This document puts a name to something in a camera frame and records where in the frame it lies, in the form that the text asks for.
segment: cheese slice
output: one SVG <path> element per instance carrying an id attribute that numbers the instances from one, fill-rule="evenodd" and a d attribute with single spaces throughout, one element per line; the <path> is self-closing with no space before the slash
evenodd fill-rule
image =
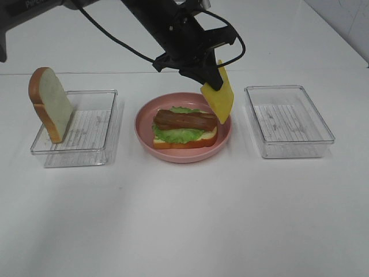
<path id="1" fill-rule="evenodd" d="M 223 79 L 223 85 L 218 91 L 215 91 L 208 83 L 205 83 L 200 90 L 220 123 L 224 124 L 231 113 L 235 96 L 225 68 L 219 68 L 219 73 Z"/>

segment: green lettuce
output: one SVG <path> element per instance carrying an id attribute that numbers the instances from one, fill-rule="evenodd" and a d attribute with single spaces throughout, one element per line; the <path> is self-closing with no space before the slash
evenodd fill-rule
<path id="1" fill-rule="evenodd" d="M 172 111 L 173 113 L 185 114 L 200 112 L 198 108 L 192 110 L 190 108 L 184 107 L 172 107 L 170 108 L 170 111 Z M 153 123 L 152 129 L 157 139 L 163 140 L 167 143 L 188 143 L 189 141 L 197 140 L 204 133 L 204 130 L 189 128 L 160 130 L 155 123 Z"/>
<path id="2" fill-rule="evenodd" d="M 184 108 L 184 107 L 171 107 L 169 111 L 172 111 L 173 113 L 182 113 L 182 114 L 190 114 L 190 113 L 200 113 L 200 109 L 190 109 L 190 108 Z"/>

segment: white bread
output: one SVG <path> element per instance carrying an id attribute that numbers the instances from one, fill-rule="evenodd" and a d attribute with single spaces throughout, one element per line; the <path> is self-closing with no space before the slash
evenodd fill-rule
<path id="1" fill-rule="evenodd" d="M 38 68 L 28 86 L 29 98 L 52 143 L 61 143 L 73 112 L 59 78 L 51 68 Z"/>
<path id="2" fill-rule="evenodd" d="M 218 138 L 218 128 L 214 127 L 212 131 L 204 132 L 197 140 L 189 141 L 188 143 L 166 143 L 163 140 L 154 137 L 153 146 L 155 149 L 189 149 L 212 146 Z"/>

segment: transparent plastic box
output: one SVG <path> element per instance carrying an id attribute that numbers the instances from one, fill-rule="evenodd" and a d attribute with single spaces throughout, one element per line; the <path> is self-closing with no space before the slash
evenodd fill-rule
<path id="1" fill-rule="evenodd" d="M 245 91 L 247 114 L 263 158 L 319 158 L 334 143 L 303 87 L 247 87 Z"/>
<path id="2" fill-rule="evenodd" d="M 116 90 L 67 91 L 74 107 L 62 143 L 53 144 L 44 125 L 31 146 L 31 154 L 48 167 L 93 166 L 112 163 L 123 114 Z"/>

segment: bottom bread slice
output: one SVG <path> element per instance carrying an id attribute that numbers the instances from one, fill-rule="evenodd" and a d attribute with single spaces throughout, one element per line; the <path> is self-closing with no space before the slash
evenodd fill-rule
<path id="1" fill-rule="evenodd" d="M 153 146 L 155 149 L 189 149 L 189 148 L 201 148 L 210 147 L 214 145 L 218 138 L 218 128 L 215 127 L 212 131 L 204 132 L 197 140 L 189 141 L 188 143 L 167 143 L 157 137 L 153 140 Z"/>

